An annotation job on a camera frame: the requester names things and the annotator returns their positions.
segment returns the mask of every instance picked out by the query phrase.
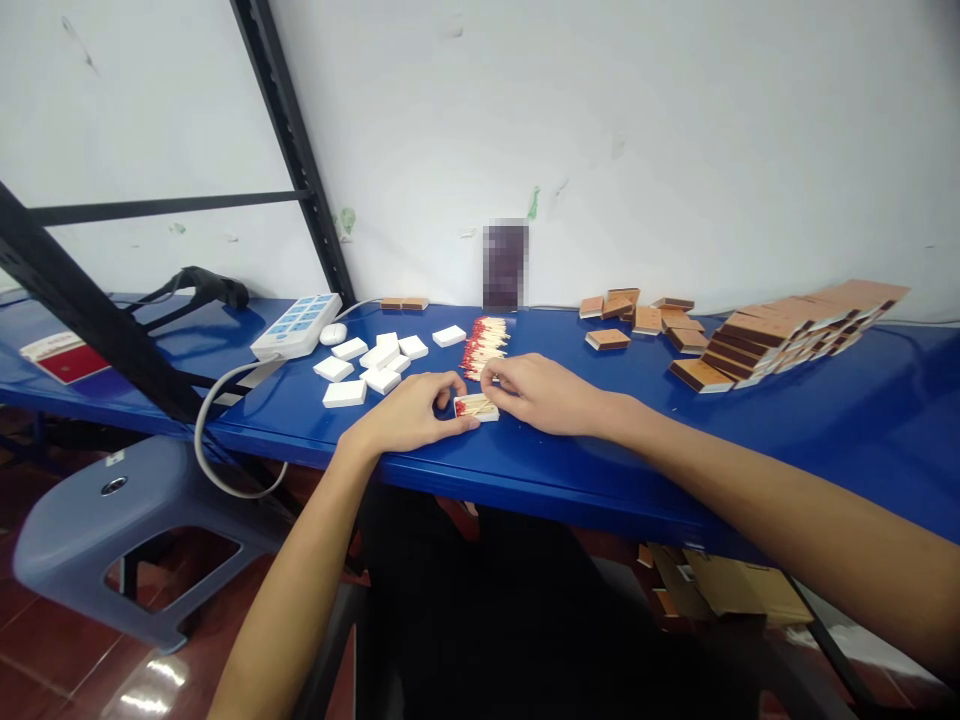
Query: stack of matchboxes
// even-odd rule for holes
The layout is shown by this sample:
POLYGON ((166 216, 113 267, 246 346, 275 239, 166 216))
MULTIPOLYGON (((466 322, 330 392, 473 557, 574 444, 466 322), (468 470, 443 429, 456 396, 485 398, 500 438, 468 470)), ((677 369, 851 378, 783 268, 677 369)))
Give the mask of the stack of matchboxes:
POLYGON ((740 308, 713 334, 699 360, 677 360, 670 369, 699 393, 750 387, 768 375, 844 352, 907 292, 899 285, 848 280, 812 295, 740 308))

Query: person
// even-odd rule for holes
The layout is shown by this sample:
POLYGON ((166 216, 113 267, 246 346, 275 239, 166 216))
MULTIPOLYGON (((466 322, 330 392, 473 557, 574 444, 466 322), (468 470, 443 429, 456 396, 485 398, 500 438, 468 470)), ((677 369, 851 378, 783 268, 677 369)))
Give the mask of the person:
MULTIPOLYGON (((821 478, 602 391, 540 355, 491 360, 481 386, 502 411, 543 432, 638 453, 863 627, 948 684, 960 676, 957 545, 821 478)), ((358 512, 406 717, 640 717, 654 697, 665 706, 691 695, 718 702, 710 693, 735 682, 689 646, 678 654, 664 643, 671 636, 618 607, 559 524, 480 507, 481 541, 466 543, 429 496, 380 483, 368 489, 383 453, 477 428, 471 417, 436 418, 432 406, 445 408, 451 388, 466 394, 455 372, 410 376, 340 437, 249 610, 209 717, 290 715, 323 639, 358 512), (693 665, 701 679, 723 682, 677 690, 693 665)))

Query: floor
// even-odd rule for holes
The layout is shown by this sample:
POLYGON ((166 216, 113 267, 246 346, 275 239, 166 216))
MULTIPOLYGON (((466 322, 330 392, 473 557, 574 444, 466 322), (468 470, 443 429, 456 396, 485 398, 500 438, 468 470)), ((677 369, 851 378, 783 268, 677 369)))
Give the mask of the floor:
MULTIPOLYGON (((98 460, 102 454, 53 451, 68 471, 98 460)), ((5 457, 0 454, 0 464, 5 457)), ((288 487, 305 500, 320 473, 291 468, 288 487)), ((160 656, 152 648, 71 610, 37 597, 13 579, 11 559, 17 529, 36 502, 57 480, 27 464, 0 468, 0 718, 4 720, 199 720, 206 716, 234 638, 271 559, 255 562, 212 598, 197 614, 190 642, 180 652, 160 656)), ((465 535, 471 520, 456 503, 444 508, 455 515, 465 535)), ((634 562, 635 550, 603 533, 581 531, 591 554, 617 562, 634 562)), ((159 566, 141 565, 138 601, 159 608, 216 567, 227 548, 194 532, 185 532, 159 566)), ((825 681, 839 681, 822 654, 806 648, 822 666, 825 681)), ((352 717, 352 679, 344 664, 339 699, 327 714, 331 720, 352 717)), ((944 694, 942 686, 901 676, 868 663, 856 663, 878 700, 890 707, 930 707, 944 694)), ((784 720, 776 698, 766 694, 758 715, 784 720)))

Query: hand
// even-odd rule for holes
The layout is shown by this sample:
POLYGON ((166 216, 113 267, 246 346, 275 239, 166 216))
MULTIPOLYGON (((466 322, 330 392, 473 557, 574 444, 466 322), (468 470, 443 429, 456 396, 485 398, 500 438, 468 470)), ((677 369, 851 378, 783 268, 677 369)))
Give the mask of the hand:
POLYGON ((350 444, 369 452, 409 452, 446 437, 460 435, 480 427, 475 417, 437 420, 433 403, 443 410, 450 402, 450 387, 457 396, 467 394, 467 386, 457 373, 411 375, 397 385, 379 405, 360 418, 343 434, 350 444))
POLYGON ((640 405, 627 395, 594 387, 538 353, 490 360, 480 387, 498 408, 551 435, 610 437, 615 418, 623 416, 620 410, 640 405))

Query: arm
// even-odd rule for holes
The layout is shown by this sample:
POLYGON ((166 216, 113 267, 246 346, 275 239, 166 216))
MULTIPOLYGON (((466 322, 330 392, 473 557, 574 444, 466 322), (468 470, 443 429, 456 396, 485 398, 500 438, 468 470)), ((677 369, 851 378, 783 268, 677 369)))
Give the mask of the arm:
POLYGON ((623 445, 801 582, 946 681, 960 676, 960 547, 858 495, 608 393, 539 355, 490 361, 483 391, 558 435, 623 445), (503 389, 492 384, 496 373, 503 389))
POLYGON ((480 425, 476 418, 437 420, 454 372, 412 375, 345 432, 330 467, 263 581, 227 659, 210 709, 212 720, 286 718, 323 641, 343 558, 367 481, 380 455, 408 452, 480 425))

